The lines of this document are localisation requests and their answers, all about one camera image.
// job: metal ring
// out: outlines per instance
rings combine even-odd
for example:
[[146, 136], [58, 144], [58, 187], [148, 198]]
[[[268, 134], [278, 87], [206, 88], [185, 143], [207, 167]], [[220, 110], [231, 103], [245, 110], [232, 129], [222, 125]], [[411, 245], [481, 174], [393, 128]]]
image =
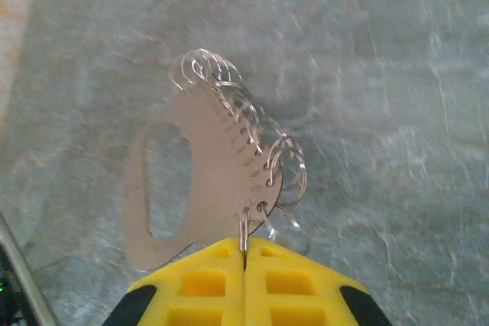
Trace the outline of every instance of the metal ring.
[[234, 83], [234, 82], [219, 82], [215, 84], [215, 88], [214, 90], [219, 94], [219, 96], [226, 101], [225, 103], [225, 107], [226, 108], [229, 108], [231, 109], [232, 107], [230, 106], [228, 100], [226, 99], [225, 97], [225, 93], [222, 89], [222, 87], [231, 87], [233, 89], [237, 89], [239, 93], [241, 93], [241, 95], [243, 96], [243, 98], [247, 98], [246, 95], [251, 95], [251, 93], [248, 91], [248, 89], [243, 86], [243, 85], [239, 85], [237, 83]]
[[260, 121], [260, 117], [258, 116], [257, 109], [254, 106], [253, 102], [251, 102], [247, 98], [243, 98], [243, 99], [244, 99], [243, 104], [236, 111], [237, 113], [235, 115], [235, 124], [237, 124], [239, 122], [239, 117], [240, 116], [242, 116], [242, 115], [244, 116], [245, 115], [245, 111], [246, 111], [247, 108], [249, 108], [249, 110], [253, 114], [253, 117], [254, 117], [255, 121], [258, 123]]
[[246, 266], [246, 256], [248, 255], [250, 241], [250, 208], [245, 206], [239, 220], [239, 250], [243, 254], [244, 265]]
[[[182, 60], [180, 62], [180, 71], [182, 72], [183, 78], [185, 78], [185, 80], [187, 82], [193, 84], [192, 79], [189, 78], [188, 75], [185, 73], [184, 66], [185, 66], [185, 63], [187, 61], [190, 61], [190, 65], [192, 66], [192, 71], [195, 73], [195, 75], [197, 75], [200, 79], [204, 79], [204, 75], [202, 74], [203, 66], [197, 63], [196, 56], [194, 56], [194, 55], [197, 54], [198, 56], [203, 56], [202, 53], [205, 53], [205, 52], [207, 52], [207, 51], [204, 49], [197, 49], [197, 50], [191, 50], [188, 53], [186, 53], [185, 55], [183, 55]], [[196, 65], [198, 65], [200, 67], [200, 73], [199, 73], [199, 71], [196, 70]]]
[[[243, 78], [241, 77], [241, 74], [240, 74], [240, 72], [238, 71], [238, 68], [236, 68], [236, 66], [235, 66], [233, 63], [231, 63], [230, 61], [228, 61], [228, 60], [226, 60], [226, 59], [222, 58], [222, 56], [220, 56], [220, 55], [218, 55], [218, 54], [213, 54], [213, 56], [218, 56], [218, 57], [219, 57], [219, 59], [220, 59], [220, 60], [218, 61], [218, 60], [217, 60], [215, 57], [213, 57], [213, 58], [214, 58], [214, 61], [215, 61], [215, 63], [216, 63], [216, 65], [218, 66], [219, 75], [218, 75], [218, 76], [216, 76], [216, 75], [214, 74], [215, 70], [214, 70], [214, 69], [211, 67], [211, 65], [209, 64], [209, 69], [206, 71], [206, 79], [208, 79], [208, 80], [210, 79], [210, 75], [209, 75], [209, 73], [211, 73], [211, 74], [212, 74], [212, 76], [213, 76], [213, 77], [214, 77], [216, 80], [218, 80], [219, 82], [232, 82], [232, 81], [231, 81], [231, 79], [232, 79], [232, 77], [231, 77], [231, 70], [233, 69], [233, 70], [236, 72], [236, 75], [237, 75], [237, 76], [238, 76], [238, 78], [239, 78], [239, 82], [240, 82], [240, 83], [243, 83]], [[222, 69], [221, 69], [221, 64], [222, 64], [222, 65], [224, 65], [225, 69], [228, 71], [228, 78], [227, 78], [227, 80], [223, 80], [223, 78], [222, 78]]]
[[257, 110], [257, 116], [258, 116], [258, 111], [260, 111], [261, 113], [261, 118], [258, 116], [258, 118], [256, 119], [256, 124], [255, 125], [251, 125], [249, 123], [247, 123], [247, 126], [246, 128], [248, 129], [248, 136], [250, 137], [250, 142], [252, 144], [254, 144], [257, 148], [257, 151], [260, 152], [260, 154], [263, 153], [263, 149], [260, 145], [260, 131], [259, 131], [259, 127], [260, 126], [263, 126], [263, 122], [262, 121], [272, 121], [273, 119], [270, 118], [269, 116], [267, 116], [267, 114], [265, 113], [265, 110], [263, 108], [262, 105], [258, 105], [258, 108], [257, 106], [255, 105], [255, 109]]
[[[267, 169], [270, 169], [270, 162], [272, 160], [272, 154], [274, 153], [274, 151], [278, 148], [278, 146], [280, 144], [282, 144], [282, 149], [285, 148], [284, 144], [287, 144], [289, 146], [289, 148], [297, 149], [299, 151], [299, 153], [303, 156], [303, 148], [298, 143], [298, 139], [296, 137], [292, 137], [290, 135], [283, 133], [283, 136], [276, 139], [274, 141], [274, 143], [272, 144], [272, 146], [270, 147], [270, 152], [268, 152], [268, 158], [267, 158]], [[290, 153], [290, 159], [293, 159], [293, 158], [294, 158], [294, 153], [291, 152]], [[301, 175], [302, 175], [302, 171], [301, 170], [297, 171], [296, 176], [292, 180], [292, 183], [289, 186], [283, 186], [282, 191], [289, 191], [289, 190], [293, 189], [294, 187], [296, 187], [297, 183], [300, 180]]]
[[311, 236], [309, 235], [309, 233], [304, 229], [302, 228], [299, 223], [297, 222], [296, 218], [293, 216], [293, 214], [287, 210], [287, 208], [285, 208], [283, 206], [283, 204], [280, 204], [279, 202], [277, 202], [275, 204], [275, 206], [281, 210], [288, 218], [289, 218], [289, 222], [292, 224], [293, 226], [293, 229], [295, 231], [297, 231], [298, 233], [302, 233], [305, 237], [305, 240], [306, 240], [306, 247], [301, 250], [301, 251], [298, 251], [299, 253], [301, 253], [302, 255], [305, 255], [307, 254], [309, 251], [310, 251], [310, 248], [311, 248]]
[[226, 99], [224, 93], [222, 92], [221, 89], [216, 89], [216, 93], [219, 95], [219, 101], [224, 105], [224, 107], [229, 110], [229, 112], [232, 113], [233, 116], [235, 116], [235, 112], [232, 109], [232, 106], [229, 104], [228, 100]]
[[174, 63], [170, 63], [170, 69], [168, 70], [168, 78], [170, 78], [170, 81], [178, 87], [180, 91], [188, 92], [185, 88], [183, 88], [176, 80], [175, 80], [175, 72], [176, 72], [176, 67], [178, 66], [178, 63], [176, 60], [179, 59], [179, 57], [176, 57], [174, 59]]
[[271, 168], [270, 168], [270, 179], [267, 182], [267, 185], [273, 186], [274, 185], [274, 170], [275, 167], [278, 165], [280, 156], [282, 155], [283, 152], [290, 151], [294, 153], [294, 156], [297, 158], [299, 161], [299, 171], [301, 172], [300, 177], [302, 178], [301, 183], [300, 183], [300, 189], [299, 192], [297, 193], [297, 197], [291, 201], [291, 202], [280, 202], [282, 205], [294, 205], [297, 202], [299, 202], [303, 196], [304, 193], [306, 192], [306, 187], [307, 187], [307, 169], [306, 169], [306, 162], [304, 161], [303, 155], [295, 148], [291, 147], [285, 147], [281, 148], [277, 154], [275, 154], [274, 158], [272, 159], [271, 162]]
[[260, 145], [260, 133], [257, 129], [257, 127], [261, 125], [261, 117], [258, 114], [258, 111], [261, 112], [262, 117], [266, 118], [267, 116], [265, 115], [265, 111], [263, 108], [257, 108], [255, 104], [252, 105], [253, 105], [252, 108], [253, 108], [254, 124], [252, 124], [250, 119], [247, 118], [244, 121], [244, 125], [246, 126], [246, 130], [248, 132], [248, 142], [250, 144], [254, 144], [257, 148], [257, 152], [261, 155], [263, 154], [263, 149], [261, 148]]
[[203, 75], [202, 78], [210, 85], [212, 89], [215, 90], [216, 88], [215, 83], [211, 80], [211, 77], [209, 75], [211, 73], [211, 75], [214, 76], [213, 73], [215, 68], [212, 65], [212, 61], [214, 61], [215, 65], [217, 66], [217, 69], [219, 71], [219, 78], [220, 78], [220, 76], [222, 75], [221, 64], [225, 62], [224, 58], [217, 53], [211, 53], [209, 51], [206, 51], [206, 55], [204, 56], [204, 58], [206, 59], [207, 62], [207, 68], [206, 68], [205, 75]]
[[[255, 126], [250, 127], [250, 129], [252, 130], [250, 136], [253, 137], [252, 140], [254, 141], [254, 144], [257, 147], [257, 150], [259, 152], [263, 153], [263, 148], [261, 146], [261, 137], [260, 137], [261, 133], [259, 131], [260, 127], [264, 127], [266, 125], [269, 125], [281, 137], [285, 135], [285, 131], [280, 127], [280, 125], [273, 118], [271, 118], [270, 116], [267, 116], [265, 114], [263, 107], [261, 107], [261, 113], [263, 115], [263, 118], [261, 120], [257, 120], [257, 123]], [[270, 169], [270, 157], [268, 157], [268, 159], [267, 159], [266, 169]]]
[[273, 238], [275, 237], [275, 234], [277, 233], [277, 230], [275, 227], [272, 225], [270, 222], [270, 219], [268, 219], [268, 215], [270, 213], [267, 213], [267, 202], [259, 202], [257, 205], [257, 210], [261, 214], [261, 218], [263, 219], [263, 222], [265, 223], [265, 227], [268, 229], [268, 237]]

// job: black rubber pad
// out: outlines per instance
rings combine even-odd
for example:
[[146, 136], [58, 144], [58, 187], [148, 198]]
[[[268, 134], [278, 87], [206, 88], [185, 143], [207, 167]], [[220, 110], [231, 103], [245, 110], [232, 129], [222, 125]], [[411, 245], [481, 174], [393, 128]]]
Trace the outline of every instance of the black rubber pad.
[[138, 326], [154, 293], [156, 286], [142, 286], [124, 295], [102, 326]]
[[381, 308], [367, 293], [351, 286], [342, 286], [340, 292], [359, 326], [392, 326]]

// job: gray marble floor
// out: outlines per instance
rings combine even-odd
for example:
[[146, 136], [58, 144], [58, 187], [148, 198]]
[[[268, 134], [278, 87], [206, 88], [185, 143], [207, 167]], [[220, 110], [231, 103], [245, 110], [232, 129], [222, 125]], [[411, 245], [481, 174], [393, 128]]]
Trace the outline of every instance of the gray marble floor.
[[[303, 142], [309, 257], [395, 325], [489, 324], [489, 0], [34, 0], [0, 209], [62, 324], [101, 324], [143, 276], [121, 250], [122, 160], [176, 94], [166, 60], [197, 47]], [[189, 160], [153, 144], [165, 235]]]

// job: cutout hole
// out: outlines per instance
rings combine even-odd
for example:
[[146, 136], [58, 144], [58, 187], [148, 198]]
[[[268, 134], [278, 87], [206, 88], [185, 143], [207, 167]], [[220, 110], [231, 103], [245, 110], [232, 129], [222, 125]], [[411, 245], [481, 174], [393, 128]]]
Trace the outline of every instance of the cutout hole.
[[227, 248], [219, 248], [216, 250], [213, 254], [212, 257], [218, 257], [220, 259], [224, 259], [226, 257], [229, 257], [229, 252]]
[[226, 277], [222, 271], [193, 270], [182, 278], [179, 295], [184, 297], [224, 297]]
[[221, 326], [220, 308], [173, 308], [165, 326]]
[[164, 239], [178, 232], [188, 209], [192, 154], [189, 141], [172, 124], [162, 124], [146, 148], [149, 230]]
[[302, 271], [270, 270], [267, 272], [267, 293], [313, 295], [313, 282]]
[[257, 204], [257, 210], [258, 211], [262, 211], [262, 210], [265, 210], [267, 209], [267, 202], [259, 202]]
[[270, 307], [272, 326], [325, 326], [324, 311], [319, 307]]
[[278, 253], [275, 253], [270, 248], [266, 247], [261, 249], [260, 255], [263, 257], [278, 257]]

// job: stone floor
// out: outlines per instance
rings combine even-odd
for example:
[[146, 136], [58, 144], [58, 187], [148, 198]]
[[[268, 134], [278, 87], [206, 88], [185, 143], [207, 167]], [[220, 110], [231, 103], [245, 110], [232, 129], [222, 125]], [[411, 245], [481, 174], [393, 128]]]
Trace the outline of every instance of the stone floor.
[[[489, 0], [32, 0], [24, 31], [30, 1], [0, 2], [0, 209], [61, 324], [101, 324], [144, 275], [123, 159], [177, 93], [166, 60], [197, 47], [302, 141], [309, 257], [395, 325], [489, 324]], [[165, 236], [190, 161], [153, 145]]]

